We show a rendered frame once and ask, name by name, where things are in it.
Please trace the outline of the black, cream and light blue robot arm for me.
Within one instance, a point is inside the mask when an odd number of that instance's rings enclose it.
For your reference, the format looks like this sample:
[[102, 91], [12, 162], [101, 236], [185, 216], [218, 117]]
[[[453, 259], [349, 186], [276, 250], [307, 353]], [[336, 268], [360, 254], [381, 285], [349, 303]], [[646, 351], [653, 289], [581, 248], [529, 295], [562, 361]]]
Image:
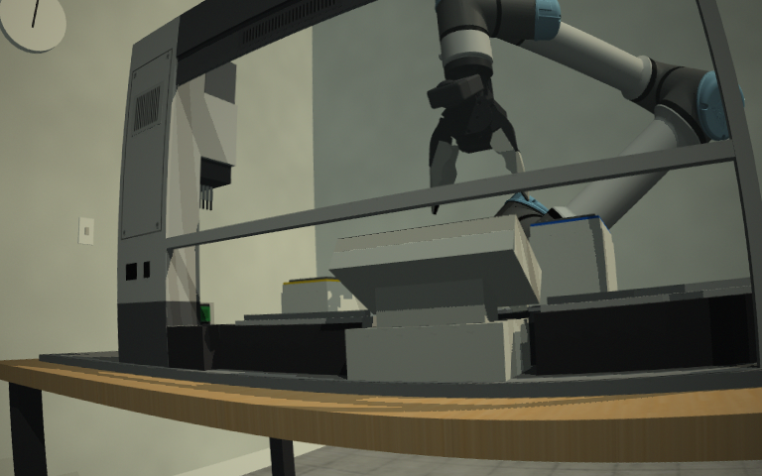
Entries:
[[[629, 211], [668, 171], [590, 182], [569, 204], [550, 210], [530, 196], [515, 193], [494, 215], [515, 214], [528, 238], [536, 221], [595, 214], [608, 230]], [[548, 212], [547, 212], [548, 211]]]

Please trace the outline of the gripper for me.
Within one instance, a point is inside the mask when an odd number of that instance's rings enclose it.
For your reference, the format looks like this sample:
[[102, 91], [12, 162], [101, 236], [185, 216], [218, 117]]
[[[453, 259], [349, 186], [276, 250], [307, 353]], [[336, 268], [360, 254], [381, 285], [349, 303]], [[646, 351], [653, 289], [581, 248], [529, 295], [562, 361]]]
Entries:
[[[530, 200], [529, 191], [527, 191], [527, 192], [526, 192], [526, 191], [524, 191], [524, 192], [521, 192], [521, 193], [522, 193], [522, 195], [524, 196], [524, 198], [525, 198], [527, 201], [529, 201], [529, 200]], [[436, 214], [437, 214], [437, 212], [438, 212], [438, 209], [439, 209], [439, 205], [431, 206], [431, 208], [432, 208], [432, 214], [436, 215]]]

